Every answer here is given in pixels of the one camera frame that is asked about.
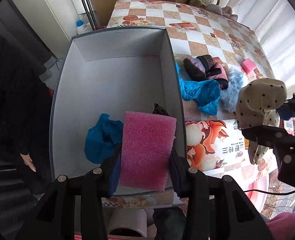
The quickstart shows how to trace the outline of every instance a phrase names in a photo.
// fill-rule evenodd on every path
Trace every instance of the white curtain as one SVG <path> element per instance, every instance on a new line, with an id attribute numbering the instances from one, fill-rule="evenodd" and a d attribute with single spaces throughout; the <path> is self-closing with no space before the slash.
<path id="1" fill-rule="evenodd" d="M 287 0 L 221 0 L 251 28 L 271 64 L 275 78 L 295 92 L 295 11 Z"/>

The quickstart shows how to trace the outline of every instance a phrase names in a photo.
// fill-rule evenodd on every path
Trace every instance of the beige polka dot fabric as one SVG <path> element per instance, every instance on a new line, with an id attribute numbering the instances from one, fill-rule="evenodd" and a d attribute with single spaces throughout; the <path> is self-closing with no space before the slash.
<path id="1" fill-rule="evenodd" d="M 257 79 L 243 87 L 236 104 L 236 118 L 239 129 L 259 125 L 278 127 L 280 116 L 276 109 L 287 97 L 285 84 L 276 79 Z M 249 159 L 258 164 L 268 147 L 249 141 Z"/>

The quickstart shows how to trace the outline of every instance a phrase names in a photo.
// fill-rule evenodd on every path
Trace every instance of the screw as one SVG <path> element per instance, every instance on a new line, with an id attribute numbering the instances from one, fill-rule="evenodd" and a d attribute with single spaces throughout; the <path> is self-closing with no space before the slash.
<path id="1" fill-rule="evenodd" d="M 285 163 L 290 163 L 292 161 L 292 157 L 290 155 L 285 155 L 283 160 Z"/>
<path id="2" fill-rule="evenodd" d="M 229 176 L 229 175 L 225 175 L 225 176 L 224 176 L 224 180 L 225 180 L 226 182 L 231 182 L 233 179 L 232 179 L 231 176 Z"/>
<path id="3" fill-rule="evenodd" d="M 59 182 L 63 182 L 63 181 L 65 181 L 66 179 L 67 179 L 67 177 L 66 177 L 65 175 L 61 175 L 61 176 L 58 177 L 58 181 L 59 181 Z"/>
<path id="4" fill-rule="evenodd" d="M 95 169 L 93 170 L 93 173 L 94 173 L 94 174 L 101 174 L 101 173 L 102 173 L 102 169 L 101 169 L 101 168 L 95 168 Z"/>
<path id="5" fill-rule="evenodd" d="M 197 169 L 193 167 L 189 168 L 188 171 L 189 173 L 197 173 Z"/>
<path id="6" fill-rule="evenodd" d="M 277 137 L 277 138 L 281 138 L 283 135 L 280 133 L 280 132 L 277 132 L 276 134 L 275 134 L 275 137 Z"/>

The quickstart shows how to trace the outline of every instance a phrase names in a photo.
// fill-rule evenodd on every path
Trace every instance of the open cardboard box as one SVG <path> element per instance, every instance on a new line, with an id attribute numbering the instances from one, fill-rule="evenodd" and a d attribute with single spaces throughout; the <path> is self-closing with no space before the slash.
<path id="1" fill-rule="evenodd" d="M 53 178 L 84 175 L 100 166 L 86 159 L 84 145 L 102 113 L 124 122 L 126 111 L 152 113 L 154 103 L 177 119 L 174 148 L 186 157 L 182 98 L 164 27 L 109 28 L 73 37 L 51 112 Z M 168 176 L 167 188 L 171 186 Z M 115 195 L 148 193 L 118 185 Z"/>

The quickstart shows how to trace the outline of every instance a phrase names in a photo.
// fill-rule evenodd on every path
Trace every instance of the small pink foam block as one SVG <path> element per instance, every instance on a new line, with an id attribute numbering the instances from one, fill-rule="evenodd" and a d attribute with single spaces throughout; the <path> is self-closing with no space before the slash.
<path id="1" fill-rule="evenodd" d="M 121 185 L 164 191 L 176 119 L 126 112 L 123 126 Z"/>
<path id="2" fill-rule="evenodd" d="M 245 61 L 241 63 L 241 67 L 247 74 L 250 74 L 256 68 L 256 65 L 252 60 L 247 58 Z"/>

